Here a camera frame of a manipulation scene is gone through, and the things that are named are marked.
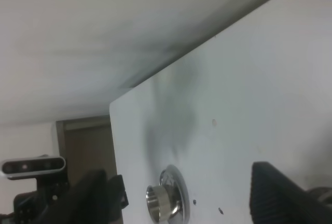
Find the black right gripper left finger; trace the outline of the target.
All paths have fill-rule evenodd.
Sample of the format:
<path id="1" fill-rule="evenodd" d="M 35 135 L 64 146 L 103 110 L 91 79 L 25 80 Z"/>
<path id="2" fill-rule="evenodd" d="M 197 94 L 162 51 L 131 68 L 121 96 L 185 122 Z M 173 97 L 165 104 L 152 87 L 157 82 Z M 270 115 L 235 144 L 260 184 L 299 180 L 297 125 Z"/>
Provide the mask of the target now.
<path id="1" fill-rule="evenodd" d="M 107 223 L 107 176 L 104 170 L 88 172 L 36 223 Z"/>

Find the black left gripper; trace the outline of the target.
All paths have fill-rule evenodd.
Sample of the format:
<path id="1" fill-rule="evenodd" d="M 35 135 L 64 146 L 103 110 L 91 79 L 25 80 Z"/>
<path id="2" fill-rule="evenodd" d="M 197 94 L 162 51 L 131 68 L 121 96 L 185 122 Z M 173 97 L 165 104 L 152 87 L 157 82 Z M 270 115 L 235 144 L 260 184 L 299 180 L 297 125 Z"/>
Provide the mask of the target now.
<path id="1" fill-rule="evenodd" d="M 38 176 L 37 189 L 17 195 L 13 201 L 15 223 L 36 223 L 47 208 L 53 206 L 74 185 L 68 181 L 66 173 Z M 125 184 L 121 175 L 107 177 L 107 223 L 122 217 L 122 210 L 129 204 Z"/>

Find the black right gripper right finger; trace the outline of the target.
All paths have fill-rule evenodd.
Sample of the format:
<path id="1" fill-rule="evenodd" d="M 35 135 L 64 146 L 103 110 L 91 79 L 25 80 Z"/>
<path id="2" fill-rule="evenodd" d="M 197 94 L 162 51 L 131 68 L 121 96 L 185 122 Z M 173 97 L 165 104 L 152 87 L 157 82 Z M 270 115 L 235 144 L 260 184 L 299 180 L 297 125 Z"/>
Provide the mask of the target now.
<path id="1" fill-rule="evenodd" d="M 303 190 L 268 162 L 252 165 L 253 223 L 331 223 L 331 187 Z"/>

